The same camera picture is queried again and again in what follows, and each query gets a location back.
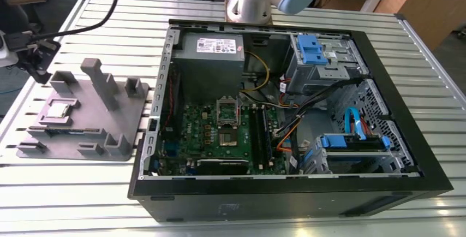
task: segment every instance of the black cable on table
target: black cable on table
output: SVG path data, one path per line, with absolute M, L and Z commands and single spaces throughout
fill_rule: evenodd
M 116 8 L 116 3 L 118 3 L 118 0 L 114 0 L 111 6 L 110 6 L 110 10 L 107 12 L 107 15 L 106 17 L 103 18 L 103 20 L 90 26 L 90 27 L 86 27 L 86 28 L 80 28 L 80 29 L 74 29 L 71 31 L 63 31 L 63 32 L 55 32 L 55 33 L 48 33 L 48 34 L 42 34 L 42 35 L 36 35 L 31 38 L 31 42 L 36 42 L 38 40 L 42 40 L 42 39 L 51 39 L 51 38 L 55 38 L 55 37 L 62 37 L 62 36 L 67 36 L 67 35 L 72 35 L 72 34 L 79 34 L 79 33 L 83 33 L 86 31 L 91 31 L 99 27 L 102 27 L 106 22 L 108 21 L 111 15 L 114 14 L 114 11 L 115 11 L 115 8 Z

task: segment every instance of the blue cable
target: blue cable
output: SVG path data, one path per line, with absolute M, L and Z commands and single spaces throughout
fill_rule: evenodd
M 355 117 L 357 133 L 358 133 L 361 139 L 366 140 L 363 125 L 361 124 L 359 111 L 355 107 L 349 107 L 346 112 L 345 112 L 345 133 L 351 133 L 351 126 L 350 126 L 351 115 Z
M 23 89 L 23 87 L 22 87 L 22 88 L 18 88 L 16 90 L 12 90 L 12 91 L 0 92 L 0 95 L 7 94 L 7 93 L 12 93 L 12 92 L 15 92 L 15 91 L 20 91 L 22 89 Z

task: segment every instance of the green circuit board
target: green circuit board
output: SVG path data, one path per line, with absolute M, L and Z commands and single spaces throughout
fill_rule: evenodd
M 269 129 L 278 127 L 275 108 L 266 111 Z M 215 104 L 186 105 L 183 111 L 182 138 L 176 147 L 176 158 L 167 160 L 166 170 L 171 175 L 190 175 L 190 169 L 180 160 L 197 159 L 242 159 L 249 161 L 249 174 L 285 174 L 285 156 L 273 157 L 269 167 L 254 165 L 254 149 L 250 132 L 249 106 L 239 108 L 239 126 L 218 126 L 218 112 Z M 221 108 L 219 116 L 234 119 L 235 109 Z

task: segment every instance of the ram slot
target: ram slot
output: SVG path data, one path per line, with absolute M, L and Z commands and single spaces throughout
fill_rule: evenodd
M 265 133 L 265 146 L 266 146 L 266 151 L 267 151 L 267 163 L 273 158 L 271 155 L 271 141 L 270 141 L 270 129 L 269 129 L 269 118 L 267 118 L 267 112 L 265 109 L 261 109 L 262 111 L 262 119 L 263 119 L 263 133 Z
M 249 131 L 251 134 L 251 151 L 255 169 L 261 170 L 269 166 L 269 154 L 266 146 L 266 133 L 263 125 L 262 109 L 249 110 Z

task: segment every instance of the metal workbench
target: metal workbench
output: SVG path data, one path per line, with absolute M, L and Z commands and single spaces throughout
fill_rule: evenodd
M 111 1 L 79 0 L 62 30 L 99 22 Z M 223 3 L 119 0 L 102 28 L 59 38 L 63 47 L 50 71 L 70 70 L 84 78 L 79 64 L 84 57 L 98 57 L 116 80 L 138 76 L 155 87 L 170 18 L 223 21 Z M 389 14 L 337 10 L 286 16 L 274 9 L 273 20 L 367 33 L 456 190 L 369 218 L 159 224 L 127 199 L 134 158 L 115 163 L 16 157 L 15 145 L 52 91 L 30 79 L 0 124 L 0 235 L 466 236 L 466 100 L 409 24 Z

